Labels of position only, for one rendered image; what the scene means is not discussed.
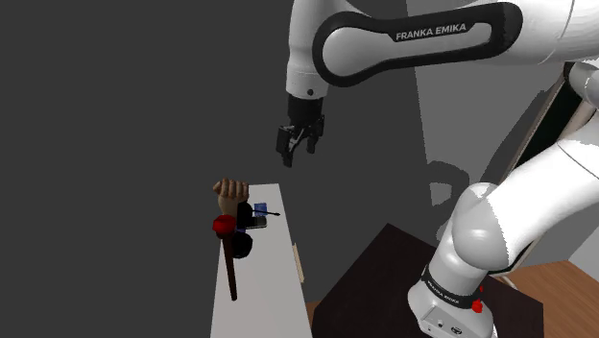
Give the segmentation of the dark door with pale frame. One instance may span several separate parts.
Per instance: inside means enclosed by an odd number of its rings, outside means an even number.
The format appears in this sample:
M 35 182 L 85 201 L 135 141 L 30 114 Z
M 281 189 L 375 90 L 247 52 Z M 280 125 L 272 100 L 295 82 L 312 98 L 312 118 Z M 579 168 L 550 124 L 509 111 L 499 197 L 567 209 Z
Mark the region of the dark door with pale frame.
M 575 70 L 575 62 L 566 62 L 557 81 L 537 95 L 492 156 L 482 181 L 501 183 L 517 166 L 580 129 L 595 114 L 596 108 L 570 84 Z

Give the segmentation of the dark phone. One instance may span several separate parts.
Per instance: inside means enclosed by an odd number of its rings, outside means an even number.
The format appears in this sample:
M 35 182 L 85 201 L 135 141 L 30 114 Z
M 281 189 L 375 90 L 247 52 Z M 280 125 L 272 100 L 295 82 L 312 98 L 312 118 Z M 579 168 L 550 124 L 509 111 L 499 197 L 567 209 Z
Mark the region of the dark phone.
M 263 229 L 267 227 L 267 218 L 265 216 L 240 218 L 236 227 L 241 232 L 248 229 Z

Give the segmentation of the dark robot stand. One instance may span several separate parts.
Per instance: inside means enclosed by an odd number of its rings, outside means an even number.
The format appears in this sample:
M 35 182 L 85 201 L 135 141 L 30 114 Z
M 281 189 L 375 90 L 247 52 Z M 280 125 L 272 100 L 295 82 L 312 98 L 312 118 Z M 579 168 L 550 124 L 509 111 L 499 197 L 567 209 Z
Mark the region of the dark robot stand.
M 386 225 L 316 307 L 313 338 L 431 338 L 420 331 L 407 294 L 434 251 Z M 544 338 L 541 302 L 491 277 L 482 286 L 498 338 Z

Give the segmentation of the black cup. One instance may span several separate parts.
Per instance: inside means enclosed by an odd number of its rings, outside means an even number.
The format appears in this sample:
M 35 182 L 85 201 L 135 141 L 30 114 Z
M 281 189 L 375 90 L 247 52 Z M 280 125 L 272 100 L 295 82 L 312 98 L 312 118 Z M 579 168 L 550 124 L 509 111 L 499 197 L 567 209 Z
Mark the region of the black cup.
M 237 206 L 236 228 L 245 232 L 254 225 L 252 206 L 248 202 L 239 203 Z

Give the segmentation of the black round bowl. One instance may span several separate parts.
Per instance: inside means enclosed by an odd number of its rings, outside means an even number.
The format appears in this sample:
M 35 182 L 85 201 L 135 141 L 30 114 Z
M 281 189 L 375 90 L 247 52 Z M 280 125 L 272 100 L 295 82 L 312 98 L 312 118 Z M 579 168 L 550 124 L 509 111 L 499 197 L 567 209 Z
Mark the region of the black round bowl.
M 231 238 L 231 244 L 233 249 L 233 257 L 242 259 L 250 254 L 252 250 L 253 239 L 245 232 L 236 231 Z

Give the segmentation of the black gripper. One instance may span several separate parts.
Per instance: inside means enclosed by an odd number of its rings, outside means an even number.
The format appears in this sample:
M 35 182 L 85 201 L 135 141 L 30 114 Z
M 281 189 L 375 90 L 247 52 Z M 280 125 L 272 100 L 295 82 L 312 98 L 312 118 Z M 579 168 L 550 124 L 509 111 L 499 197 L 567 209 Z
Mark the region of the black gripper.
M 295 149 L 302 131 L 308 129 L 306 151 L 316 152 L 316 145 L 323 136 L 323 98 L 303 99 L 288 95 L 288 117 L 291 126 L 280 126 L 277 131 L 276 151 L 281 155 L 283 165 L 291 168 Z

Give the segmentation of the white topped chest of drawers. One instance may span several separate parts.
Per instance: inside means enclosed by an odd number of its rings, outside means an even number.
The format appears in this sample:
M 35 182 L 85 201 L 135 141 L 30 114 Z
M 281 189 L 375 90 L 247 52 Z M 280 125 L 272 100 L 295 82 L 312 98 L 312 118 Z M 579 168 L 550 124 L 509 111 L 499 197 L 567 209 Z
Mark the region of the white topped chest of drawers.
M 230 298 L 219 253 L 210 338 L 312 338 L 279 185 L 253 184 L 249 203 L 266 203 L 267 227 L 249 229 L 250 254 L 234 261 L 238 298 Z

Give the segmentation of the tan fist figure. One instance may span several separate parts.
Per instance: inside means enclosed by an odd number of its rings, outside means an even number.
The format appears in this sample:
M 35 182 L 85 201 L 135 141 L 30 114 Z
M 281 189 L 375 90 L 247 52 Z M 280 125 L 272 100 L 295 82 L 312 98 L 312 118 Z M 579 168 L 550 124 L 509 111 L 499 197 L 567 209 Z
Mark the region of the tan fist figure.
M 223 178 L 213 187 L 217 194 L 217 203 L 223 215 L 237 217 L 238 205 L 248 200 L 250 196 L 249 185 L 245 181 L 236 181 Z

